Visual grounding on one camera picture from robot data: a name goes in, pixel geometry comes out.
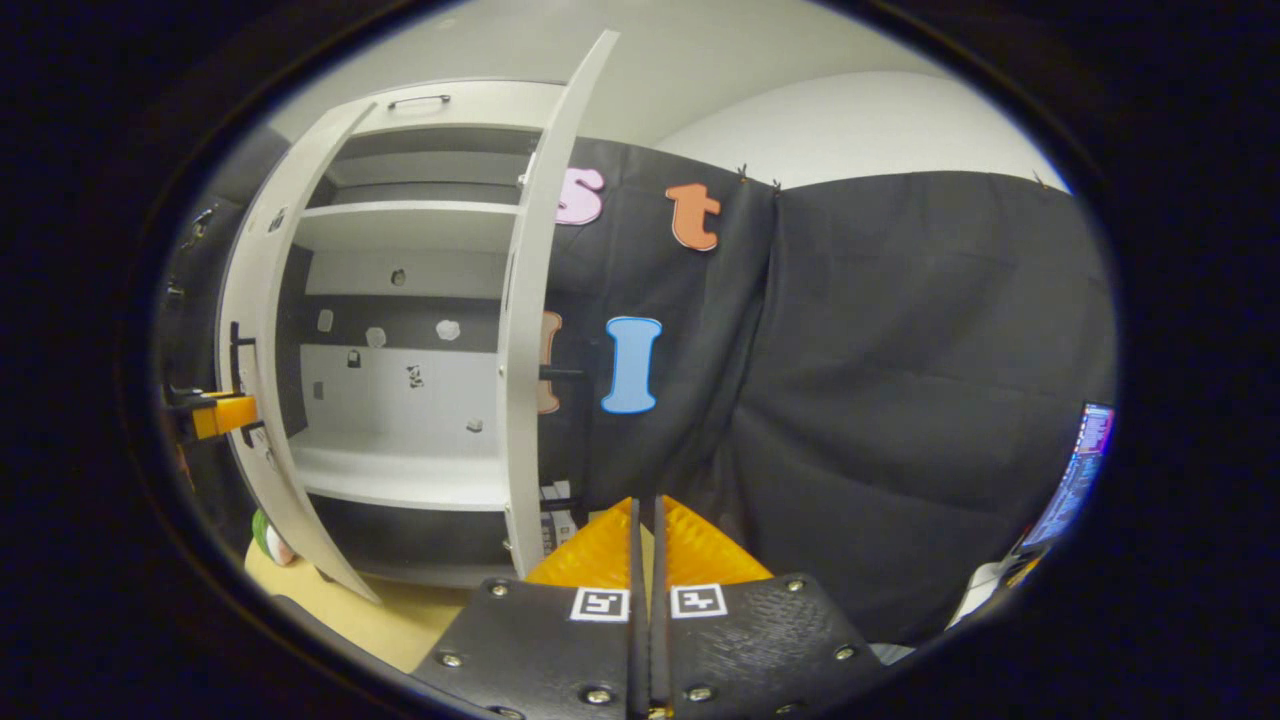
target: cabinet handle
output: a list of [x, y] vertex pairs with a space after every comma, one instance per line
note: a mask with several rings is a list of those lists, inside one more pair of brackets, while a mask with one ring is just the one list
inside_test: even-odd
[[413, 100], [439, 100], [443, 104], [452, 100], [452, 97], [448, 95], [422, 95], [419, 97], [402, 97], [399, 100], [392, 100], [390, 102], [388, 102], [387, 109], [394, 110], [396, 106], [399, 105], [401, 102], [412, 102]]

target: black metal plate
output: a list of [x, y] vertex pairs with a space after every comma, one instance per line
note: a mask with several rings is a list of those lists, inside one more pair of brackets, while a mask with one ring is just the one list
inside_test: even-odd
[[[792, 580], [803, 582], [796, 591]], [[721, 587], [727, 615], [669, 618], [676, 717], [805, 717], [865, 688], [884, 666], [808, 575]], [[837, 660], [842, 647], [852, 655]], [[690, 700], [690, 689], [712, 697]]]
[[[503, 596], [494, 583], [507, 587]], [[412, 675], [480, 707], [526, 720], [622, 720], [627, 707], [627, 624], [570, 620], [577, 588], [485, 582]], [[457, 667], [444, 655], [461, 660]], [[607, 705], [585, 693], [602, 688]]]

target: screen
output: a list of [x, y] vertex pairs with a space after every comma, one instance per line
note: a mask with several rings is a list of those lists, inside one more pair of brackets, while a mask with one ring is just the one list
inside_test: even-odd
[[1023, 539], [1019, 550], [1027, 550], [1056, 539], [1075, 519], [1076, 512], [1089, 495], [1093, 479], [1102, 468], [1102, 456], [1111, 437], [1111, 423], [1115, 409], [1106, 405], [1087, 404], [1080, 418], [1080, 430], [1075, 436], [1075, 448], [1057, 484], [1057, 492], [1041, 519]]

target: white cabinet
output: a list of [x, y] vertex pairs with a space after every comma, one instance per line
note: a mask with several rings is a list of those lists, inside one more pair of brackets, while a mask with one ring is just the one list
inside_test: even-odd
[[[507, 571], [524, 577], [543, 557], [536, 393], [552, 233], [577, 124], [616, 38], [603, 33], [563, 86], [438, 82], [334, 108], [289, 150], [247, 214], [224, 283], [218, 372], [229, 391], [239, 366], [265, 442], [251, 447], [233, 433], [236, 456], [282, 537], [372, 601], [311, 496], [424, 518], [502, 512]], [[430, 345], [431, 333], [439, 342], [457, 334], [434, 327], [371, 327], [367, 342], [351, 345], [340, 313], [312, 318], [314, 309], [282, 295], [298, 249], [308, 254], [312, 300], [442, 299], [495, 318], [461, 327], [471, 345], [484, 334], [479, 348]], [[347, 332], [348, 345], [278, 347], [298, 322]], [[233, 346], [233, 324], [252, 342]], [[416, 346], [403, 345], [408, 336]], [[296, 354], [292, 364], [284, 352]], [[306, 427], [291, 434], [282, 388], [298, 386]], [[500, 571], [460, 562], [424, 577], [471, 584]]]

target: screw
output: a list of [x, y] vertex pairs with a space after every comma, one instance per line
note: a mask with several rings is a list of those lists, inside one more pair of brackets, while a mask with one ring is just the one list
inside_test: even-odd
[[586, 691], [586, 694], [582, 696], [582, 697], [584, 697], [584, 700], [586, 700], [586, 702], [589, 702], [591, 705], [605, 705], [605, 703], [613, 701], [613, 693], [611, 693], [609, 691], [607, 691], [604, 688], [594, 688], [594, 689]]
[[685, 692], [685, 697], [687, 697], [690, 702], [707, 702], [714, 696], [716, 691], [708, 688], [707, 685], [689, 688], [689, 691]]

